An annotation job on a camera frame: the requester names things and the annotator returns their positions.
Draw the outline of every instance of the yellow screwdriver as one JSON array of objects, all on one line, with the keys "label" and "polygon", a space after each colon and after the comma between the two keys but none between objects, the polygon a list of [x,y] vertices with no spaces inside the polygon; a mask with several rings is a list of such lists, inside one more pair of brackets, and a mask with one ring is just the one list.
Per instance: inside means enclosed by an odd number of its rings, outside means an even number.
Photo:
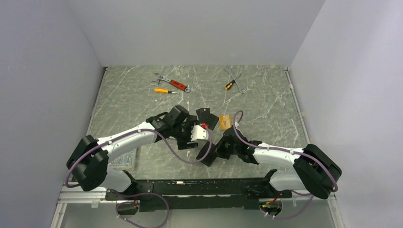
[{"label": "yellow screwdriver", "polygon": [[163,93],[163,94],[179,94],[177,92],[172,92],[166,89],[154,89],[155,92],[157,93]]}]

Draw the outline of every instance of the adjustable wrench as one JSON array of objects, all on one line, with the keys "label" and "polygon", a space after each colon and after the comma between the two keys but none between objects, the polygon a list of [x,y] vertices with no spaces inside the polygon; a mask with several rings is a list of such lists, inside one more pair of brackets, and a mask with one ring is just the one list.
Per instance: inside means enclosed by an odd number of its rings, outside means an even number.
[{"label": "adjustable wrench", "polygon": [[160,84],[160,80],[161,80],[161,81],[165,81],[165,82],[173,85],[174,87],[176,87],[176,88],[178,88],[178,89],[180,89],[182,91],[185,91],[187,93],[190,92],[189,87],[185,86],[184,84],[182,84],[182,83],[180,83],[178,81],[175,81],[175,80],[172,80],[172,79],[169,79],[169,78],[165,77],[165,75],[162,72],[155,72],[154,74],[157,75],[157,79],[153,80],[153,81],[156,82],[157,85]]},{"label": "adjustable wrench", "polygon": [[238,90],[239,90],[239,92],[242,93],[242,94],[245,93],[245,92],[246,92],[246,88],[243,87],[243,86],[241,86],[241,85],[239,84],[239,82],[238,82],[238,78],[239,78],[239,77],[235,77],[235,76],[234,76],[234,74],[232,73],[231,67],[226,66],[226,67],[224,68],[224,70],[227,71],[228,74],[231,75],[232,79],[233,79],[233,80],[235,81],[235,83],[238,85]]}]

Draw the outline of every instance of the metal frame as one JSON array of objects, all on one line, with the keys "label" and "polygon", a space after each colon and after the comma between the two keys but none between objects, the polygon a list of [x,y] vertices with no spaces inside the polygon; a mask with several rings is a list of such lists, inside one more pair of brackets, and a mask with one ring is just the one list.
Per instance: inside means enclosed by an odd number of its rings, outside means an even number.
[{"label": "metal frame", "polygon": [[[301,121],[302,130],[304,132],[305,139],[306,139],[307,143],[310,143],[308,133],[307,133],[307,130],[305,128],[304,120],[303,120],[303,117],[302,117],[302,114],[301,114],[301,110],[299,108],[297,98],[296,98],[296,95],[295,95],[295,92],[294,92],[294,87],[293,87],[293,85],[291,83],[291,79],[290,79],[288,71],[289,71],[289,67],[284,67],[283,68],[283,72],[287,77],[288,84],[289,84],[292,96],[294,98],[294,102],[295,102],[295,105],[296,105],[296,108],[297,108],[299,119]],[[104,81],[105,81],[106,73],[107,73],[107,67],[105,68],[105,72],[104,72],[104,75],[102,77],[101,85],[100,85],[100,88],[98,90],[98,95],[96,97],[96,101],[95,101],[94,108],[93,108],[93,111],[92,111],[91,119],[90,119],[89,126],[88,126],[88,129],[87,129],[87,134],[89,134],[89,131],[91,129],[91,123],[92,123],[92,120],[94,118],[94,114],[95,114],[95,111],[96,111],[96,105],[98,104],[98,100],[99,100],[99,97],[100,97],[100,94],[101,94],[101,91],[102,91],[102,87],[103,87],[103,84],[104,84]],[[124,202],[124,200],[118,200],[118,201],[105,200],[105,195],[106,195],[106,188],[98,187],[98,188],[95,188],[92,191],[84,192],[81,189],[69,189],[69,188],[67,188],[67,187],[65,187],[63,185],[63,187],[62,187],[62,189],[60,191],[60,196],[58,198],[55,215],[53,217],[53,220],[52,220],[50,228],[60,228],[60,226],[62,224],[62,221],[63,221],[65,211],[66,211],[67,204],[69,204],[69,203],[91,203],[91,206],[93,208],[96,208],[96,207],[98,207],[99,203],[121,203],[121,202]],[[294,195],[292,198],[282,198],[281,200],[286,200],[286,201],[292,200],[294,202],[294,206],[296,206],[297,201],[308,200],[308,199],[309,199],[309,196]],[[261,202],[264,202],[264,201],[268,201],[268,200],[271,200],[271,199],[259,199],[259,200]],[[329,204],[329,209],[330,209],[330,212],[331,212],[335,227],[336,228],[344,228],[345,226],[344,226],[341,214],[340,214],[338,204],[336,202],[335,194],[331,194],[329,196],[327,202]]]},{"label": "metal frame", "polygon": [[[289,87],[291,89],[292,97],[294,98],[295,106],[297,107],[299,120],[301,121],[302,130],[304,132],[305,138],[307,140],[307,143],[311,143],[310,140],[309,140],[309,137],[308,137],[307,129],[305,127],[304,119],[303,119],[302,114],[301,114],[301,110],[300,110],[299,105],[298,105],[297,97],[295,96],[294,86],[292,85],[291,78],[289,76],[290,67],[284,67],[283,70],[284,70],[284,73],[286,74],[286,77],[287,77],[287,80],[288,80],[288,83],[289,83]],[[344,226],[343,218],[341,216],[340,209],[339,209],[339,206],[338,206],[337,201],[336,201],[336,195],[334,193],[332,193],[329,196],[329,198],[327,199],[327,203],[329,205],[330,213],[332,214],[332,218],[333,218],[333,222],[335,224],[335,227],[336,228],[344,228],[345,226]]]}]

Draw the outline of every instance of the marble surface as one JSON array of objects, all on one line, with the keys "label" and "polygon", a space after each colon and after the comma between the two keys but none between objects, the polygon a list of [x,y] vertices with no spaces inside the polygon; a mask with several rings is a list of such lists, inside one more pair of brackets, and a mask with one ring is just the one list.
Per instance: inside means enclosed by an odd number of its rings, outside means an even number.
[{"label": "marble surface", "polygon": [[[226,91],[231,81],[225,66],[113,66],[107,68],[90,134],[104,137],[130,129],[146,118],[168,112],[180,104],[191,114],[208,107],[215,115],[245,112],[239,129],[249,140],[261,140],[272,145],[304,147],[301,122],[282,66],[232,66],[235,75],[242,73],[240,83],[247,88],[238,92],[237,85]],[[168,78],[188,85],[185,93],[166,82],[152,82],[154,72],[162,71]],[[154,88],[169,89],[180,94],[160,94]],[[214,130],[217,143],[223,131]],[[175,140],[169,140],[176,148]],[[178,151],[194,161],[199,149]],[[217,158],[211,167],[202,163],[186,164],[178,160],[160,141],[142,146],[135,165],[129,171],[136,179],[193,179],[264,177],[273,165],[244,163],[233,155],[229,160]]]}]

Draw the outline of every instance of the red wrench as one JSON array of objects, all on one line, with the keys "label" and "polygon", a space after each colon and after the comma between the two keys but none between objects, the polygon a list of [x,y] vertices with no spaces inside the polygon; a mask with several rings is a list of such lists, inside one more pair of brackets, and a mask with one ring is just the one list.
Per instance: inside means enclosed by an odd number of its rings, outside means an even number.
[{"label": "red wrench", "polygon": [[182,84],[182,83],[180,83],[178,81],[175,81],[175,80],[172,80],[172,79],[169,79],[169,78],[165,77],[165,75],[162,72],[155,72],[154,74],[157,75],[157,79],[153,80],[153,81],[156,82],[157,85],[159,85],[160,80],[162,80],[162,81],[165,81],[165,82],[173,85],[174,87],[176,87],[176,88],[178,88],[178,89],[180,89],[182,91],[185,91],[187,93],[190,92],[189,87],[185,86],[184,84]]}]

